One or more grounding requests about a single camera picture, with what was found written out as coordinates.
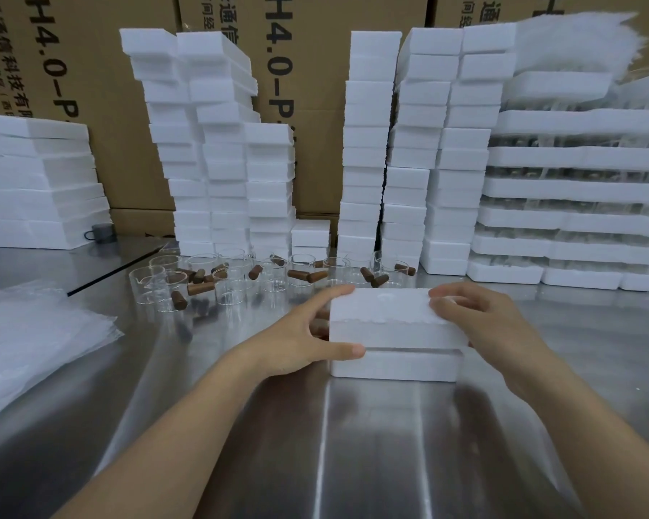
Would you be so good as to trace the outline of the leaning stack of foam blocks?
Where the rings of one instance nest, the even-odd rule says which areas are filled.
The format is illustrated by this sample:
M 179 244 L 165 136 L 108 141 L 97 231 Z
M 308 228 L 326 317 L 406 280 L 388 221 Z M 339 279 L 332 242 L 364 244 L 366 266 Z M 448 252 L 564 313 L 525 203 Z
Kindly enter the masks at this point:
M 264 123 L 251 60 L 221 32 L 122 28 L 184 257 L 290 257 L 295 140 Z

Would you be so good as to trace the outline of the person's left hand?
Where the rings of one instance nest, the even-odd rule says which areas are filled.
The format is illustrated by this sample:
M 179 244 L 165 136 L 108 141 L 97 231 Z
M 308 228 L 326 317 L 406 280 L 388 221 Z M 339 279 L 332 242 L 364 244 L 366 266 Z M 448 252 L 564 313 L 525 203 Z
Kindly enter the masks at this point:
M 309 343 L 329 342 L 312 334 L 312 322 L 332 300 L 353 292 L 354 286 L 350 284 L 325 288 L 265 330 L 237 345 L 235 351 L 261 380 L 296 372 L 312 364 L 304 353 Z

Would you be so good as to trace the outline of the person's right hand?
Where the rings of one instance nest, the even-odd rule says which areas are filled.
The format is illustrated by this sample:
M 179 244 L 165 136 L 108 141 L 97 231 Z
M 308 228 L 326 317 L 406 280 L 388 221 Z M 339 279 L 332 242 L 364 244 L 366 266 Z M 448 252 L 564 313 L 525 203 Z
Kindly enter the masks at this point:
M 473 282 L 453 282 L 431 288 L 429 298 L 461 296 L 470 300 L 470 320 L 451 322 L 466 335 L 471 347 L 518 396 L 557 363 L 557 357 L 510 296 Z

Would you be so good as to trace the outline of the white foam block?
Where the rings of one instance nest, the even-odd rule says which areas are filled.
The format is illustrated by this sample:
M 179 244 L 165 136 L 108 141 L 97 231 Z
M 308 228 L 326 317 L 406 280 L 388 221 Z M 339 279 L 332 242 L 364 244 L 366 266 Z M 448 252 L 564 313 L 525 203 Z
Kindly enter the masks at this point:
M 323 261 L 329 257 L 327 246 L 291 246 L 291 259 L 295 263 L 312 263 Z
M 296 219 L 291 229 L 291 244 L 297 247 L 328 248 L 331 242 L 329 219 Z

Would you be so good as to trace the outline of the stack of foam trays with glasses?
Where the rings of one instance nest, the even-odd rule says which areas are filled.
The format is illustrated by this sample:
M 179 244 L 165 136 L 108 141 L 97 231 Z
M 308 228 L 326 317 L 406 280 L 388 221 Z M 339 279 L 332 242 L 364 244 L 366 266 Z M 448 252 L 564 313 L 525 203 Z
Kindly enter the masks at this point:
M 503 100 L 467 276 L 649 292 L 649 70 L 522 72 Z

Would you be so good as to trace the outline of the low stack of foam blocks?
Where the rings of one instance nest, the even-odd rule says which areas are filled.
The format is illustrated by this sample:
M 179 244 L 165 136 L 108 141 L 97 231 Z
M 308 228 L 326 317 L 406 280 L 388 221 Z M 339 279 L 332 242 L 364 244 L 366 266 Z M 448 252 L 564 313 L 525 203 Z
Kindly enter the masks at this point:
M 111 227 L 85 124 L 0 115 L 0 248 L 72 250 Z

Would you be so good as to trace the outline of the person's right forearm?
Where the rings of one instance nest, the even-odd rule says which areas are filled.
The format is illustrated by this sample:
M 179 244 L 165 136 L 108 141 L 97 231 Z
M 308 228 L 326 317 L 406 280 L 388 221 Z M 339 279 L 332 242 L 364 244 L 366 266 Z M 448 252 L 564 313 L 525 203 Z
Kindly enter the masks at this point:
M 564 363 L 503 372 L 536 412 L 589 519 L 649 519 L 649 443 Z

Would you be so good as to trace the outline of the large printed cardboard box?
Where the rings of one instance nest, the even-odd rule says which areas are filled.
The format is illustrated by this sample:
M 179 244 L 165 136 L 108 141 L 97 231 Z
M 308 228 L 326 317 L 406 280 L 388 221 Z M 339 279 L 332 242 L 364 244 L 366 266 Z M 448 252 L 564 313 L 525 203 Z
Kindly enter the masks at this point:
M 250 57 L 261 120 L 292 127 L 297 216 L 337 218 L 351 32 L 407 33 L 423 27 L 428 0 L 178 0 L 178 4 L 183 31 L 221 31 Z
M 433 27 L 465 27 L 590 11 L 637 13 L 631 25 L 648 42 L 632 68 L 649 67 L 649 0 L 433 0 L 426 20 Z
M 173 209 L 120 30 L 175 33 L 177 2 L 0 0 L 0 115 L 86 125 L 113 209 Z

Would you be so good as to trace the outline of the person's left forearm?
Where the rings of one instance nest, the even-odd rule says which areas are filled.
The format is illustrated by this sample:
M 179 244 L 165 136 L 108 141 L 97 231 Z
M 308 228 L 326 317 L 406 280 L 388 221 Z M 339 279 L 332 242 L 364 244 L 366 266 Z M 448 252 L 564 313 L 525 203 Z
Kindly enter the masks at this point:
M 52 519 L 190 519 L 231 427 L 266 376 L 258 351 L 227 352 Z

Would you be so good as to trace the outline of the single-column stack of foam blocks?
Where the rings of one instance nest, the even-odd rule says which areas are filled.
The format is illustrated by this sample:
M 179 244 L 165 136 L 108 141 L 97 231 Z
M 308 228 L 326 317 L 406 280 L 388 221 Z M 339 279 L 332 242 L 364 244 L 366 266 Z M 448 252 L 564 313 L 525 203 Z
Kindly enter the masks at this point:
M 343 192 L 337 254 L 367 259 L 381 219 L 400 31 L 353 31 L 345 83 Z

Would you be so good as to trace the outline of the double-column stack of foam blocks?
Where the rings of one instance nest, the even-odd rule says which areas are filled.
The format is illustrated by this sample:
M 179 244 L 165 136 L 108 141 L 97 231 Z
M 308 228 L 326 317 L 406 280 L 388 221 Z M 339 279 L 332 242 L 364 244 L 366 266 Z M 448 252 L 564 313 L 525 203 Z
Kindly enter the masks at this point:
M 429 274 L 467 272 L 488 144 L 518 27 L 415 27 L 398 56 L 381 252 Z

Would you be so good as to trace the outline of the pile of flat plastic bags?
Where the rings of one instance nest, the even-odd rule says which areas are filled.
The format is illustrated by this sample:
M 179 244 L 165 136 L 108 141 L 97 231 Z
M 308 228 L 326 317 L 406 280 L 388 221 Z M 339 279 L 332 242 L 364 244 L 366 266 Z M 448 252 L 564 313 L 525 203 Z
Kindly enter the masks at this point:
M 122 337 L 116 320 L 51 281 L 0 289 L 0 412 L 60 367 Z

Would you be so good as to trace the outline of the plain cardboard box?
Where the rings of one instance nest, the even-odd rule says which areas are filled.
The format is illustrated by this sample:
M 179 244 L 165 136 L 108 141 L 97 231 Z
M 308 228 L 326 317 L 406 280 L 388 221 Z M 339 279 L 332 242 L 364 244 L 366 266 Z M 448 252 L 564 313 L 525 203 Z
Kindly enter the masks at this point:
M 173 211 L 112 208 L 111 220 L 119 236 L 174 237 Z

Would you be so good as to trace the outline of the grey cup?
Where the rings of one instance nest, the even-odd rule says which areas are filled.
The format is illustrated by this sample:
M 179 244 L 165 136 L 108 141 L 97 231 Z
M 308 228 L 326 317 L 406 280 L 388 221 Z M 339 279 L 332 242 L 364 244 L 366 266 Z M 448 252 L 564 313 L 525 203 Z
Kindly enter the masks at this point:
M 112 223 L 98 223 L 86 231 L 83 237 L 95 244 L 112 244 L 118 240 L 115 226 Z

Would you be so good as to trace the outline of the white foam box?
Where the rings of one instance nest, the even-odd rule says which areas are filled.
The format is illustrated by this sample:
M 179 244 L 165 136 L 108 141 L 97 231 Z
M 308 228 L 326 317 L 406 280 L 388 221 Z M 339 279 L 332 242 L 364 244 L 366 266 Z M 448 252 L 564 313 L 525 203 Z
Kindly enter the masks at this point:
M 329 340 L 359 343 L 362 358 L 332 360 L 330 375 L 455 383 L 466 335 L 430 307 L 427 288 L 356 288 L 331 301 Z

